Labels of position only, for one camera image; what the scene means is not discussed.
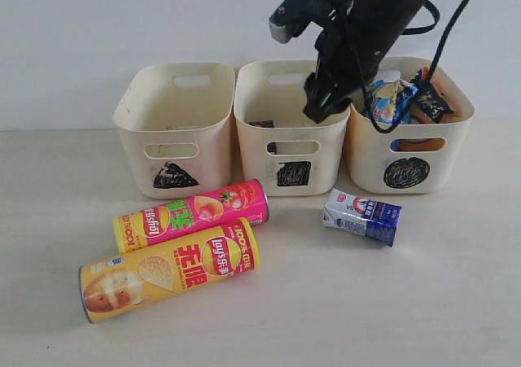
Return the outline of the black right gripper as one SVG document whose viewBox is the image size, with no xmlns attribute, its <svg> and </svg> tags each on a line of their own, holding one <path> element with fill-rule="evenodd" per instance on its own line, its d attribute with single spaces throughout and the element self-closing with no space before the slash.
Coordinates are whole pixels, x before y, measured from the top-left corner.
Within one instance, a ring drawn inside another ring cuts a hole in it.
<svg viewBox="0 0 521 367">
<path fill-rule="evenodd" d="M 303 113 L 319 124 L 346 111 L 349 95 L 374 78 L 385 55 L 385 0 L 318 0 L 311 22 L 322 32 Z"/>
</svg>

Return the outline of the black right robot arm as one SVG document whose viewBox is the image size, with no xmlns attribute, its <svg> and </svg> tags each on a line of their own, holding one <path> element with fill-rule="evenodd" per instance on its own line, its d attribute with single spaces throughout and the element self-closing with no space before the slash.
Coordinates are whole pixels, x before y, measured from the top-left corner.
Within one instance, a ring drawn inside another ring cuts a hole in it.
<svg viewBox="0 0 521 367">
<path fill-rule="evenodd" d="M 465 6 L 470 0 L 462 0 Z M 322 27 L 316 71 L 306 79 L 304 114 L 316 123 L 343 112 L 350 94 L 364 89 L 381 60 L 429 0 L 299 0 L 303 25 Z"/>
</svg>

